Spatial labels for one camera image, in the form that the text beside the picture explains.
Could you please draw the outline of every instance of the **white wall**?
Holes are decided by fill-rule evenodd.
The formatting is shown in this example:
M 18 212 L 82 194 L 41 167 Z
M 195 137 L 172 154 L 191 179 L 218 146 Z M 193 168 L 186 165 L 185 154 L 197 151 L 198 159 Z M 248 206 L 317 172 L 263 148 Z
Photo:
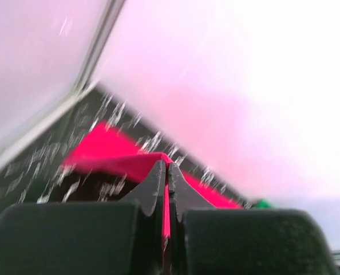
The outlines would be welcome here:
M 95 78 L 340 249 L 340 0 L 127 0 Z
M 0 0 L 0 148 L 73 88 L 107 0 Z

